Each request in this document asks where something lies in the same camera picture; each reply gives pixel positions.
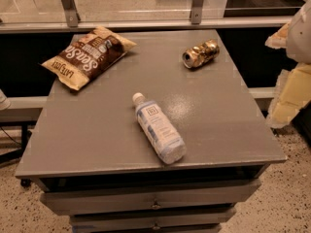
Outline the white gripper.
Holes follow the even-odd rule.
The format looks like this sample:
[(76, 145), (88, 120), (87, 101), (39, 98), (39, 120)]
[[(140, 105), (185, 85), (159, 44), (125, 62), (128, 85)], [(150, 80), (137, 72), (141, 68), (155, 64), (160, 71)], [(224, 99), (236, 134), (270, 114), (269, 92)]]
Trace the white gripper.
[(269, 36), (265, 45), (272, 49), (286, 49), (288, 58), (298, 63), (291, 71), (282, 70), (275, 86), (274, 98), (269, 108), (266, 124), (283, 128), (311, 102), (311, 0)]

